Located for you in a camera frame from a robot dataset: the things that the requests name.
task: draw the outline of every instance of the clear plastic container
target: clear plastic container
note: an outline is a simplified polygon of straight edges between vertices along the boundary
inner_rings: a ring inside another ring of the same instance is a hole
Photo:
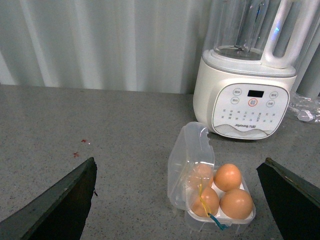
[[[212,169],[213,174],[218,169],[215,167],[215,155],[212,146],[209,145],[208,133],[208,129],[199,122],[190,122],[181,129],[168,160],[167,195],[174,207],[185,210],[184,219],[192,230],[213,232],[217,230],[216,223],[209,217],[194,214],[190,207],[195,197],[199,196],[199,190],[189,181],[194,176],[195,167],[205,164]],[[211,184],[209,177],[201,178],[201,184],[203,188]],[[215,190],[219,199],[224,195],[214,182],[211,188]],[[249,193],[243,177],[240,189]],[[232,219],[226,216],[220,207],[215,218],[221,224],[228,226],[224,231],[234,231],[235,234],[239,234],[255,216],[256,208],[253,205],[253,210],[246,219]]]

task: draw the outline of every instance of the white blender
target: white blender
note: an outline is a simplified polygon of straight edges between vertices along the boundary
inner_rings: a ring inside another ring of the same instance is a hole
[[[197,120],[229,138],[273,134],[319,2],[213,0],[193,97]]]

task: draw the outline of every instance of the gray countertop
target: gray countertop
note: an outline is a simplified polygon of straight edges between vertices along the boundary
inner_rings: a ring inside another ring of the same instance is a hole
[[[271,157],[320,187],[320,125],[285,117],[257,141],[210,133],[216,164],[242,171],[256,217],[240,235],[196,232],[167,197],[168,158],[181,128],[196,121],[192,102],[185,94],[0,85],[0,221],[94,157],[98,196],[82,240],[282,239],[256,168]]]

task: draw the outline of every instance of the control panel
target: control panel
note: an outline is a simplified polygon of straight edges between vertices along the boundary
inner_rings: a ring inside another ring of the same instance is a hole
[[[263,138],[278,128],[288,103],[288,92],[278,86],[228,85],[216,98],[212,127],[226,137]]]

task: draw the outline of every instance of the egg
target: egg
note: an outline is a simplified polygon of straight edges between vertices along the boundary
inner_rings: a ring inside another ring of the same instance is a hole
[[[241,185],[241,172],[237,166],[227,163],[219,167],[214,175],[214,184],[222,191],[238,189]]]
[[[209,164],[206,163],[198,163],[196,164],[191,173],[190,176],[187,179],[188,186],[196,189],[200,185],[202,187],[212,186],[212,183],[214,181],[214,172]]]
[[[208,218],[208,213],[216,215],[219,210],[219,197],[215,190],[213,190],[211,187],[206,187],[201,194],[201,198],[203,199],[203,203],[200,199],[200,196],[198,196],[195,199],[191,210],[196,215],[203,218]]]
[[[246,219],[253,207],[250,194],[242,189],[227,191],[220,200],[221,210],[232,219]]]

